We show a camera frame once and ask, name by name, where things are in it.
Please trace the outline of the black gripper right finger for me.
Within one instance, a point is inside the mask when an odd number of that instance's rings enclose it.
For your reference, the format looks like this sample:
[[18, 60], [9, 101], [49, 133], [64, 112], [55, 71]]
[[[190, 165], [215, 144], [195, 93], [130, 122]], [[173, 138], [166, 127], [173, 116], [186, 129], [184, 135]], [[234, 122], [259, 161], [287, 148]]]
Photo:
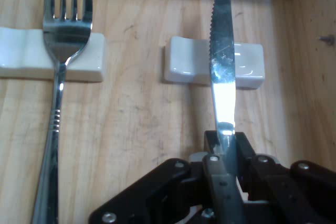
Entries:
[[290, 168], [256, 154], [237, 132], [238, 181], [250, 201], [267, 201], [284, 223], [335, 223], [335, 172], [300, 160]]

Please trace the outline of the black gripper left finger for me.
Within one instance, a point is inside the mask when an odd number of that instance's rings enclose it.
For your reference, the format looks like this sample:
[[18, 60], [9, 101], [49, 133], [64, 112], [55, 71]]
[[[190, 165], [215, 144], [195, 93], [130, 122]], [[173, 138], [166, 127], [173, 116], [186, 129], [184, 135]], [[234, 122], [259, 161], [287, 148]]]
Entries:
[[170, 158], [89, 216], [89, 223], [177, 223], [191, 207], [201, 206], [187, 223], [223, 223], [211, 178], [210, 155], [220, 147], [215, 131], [206, 131], [200, 161]]

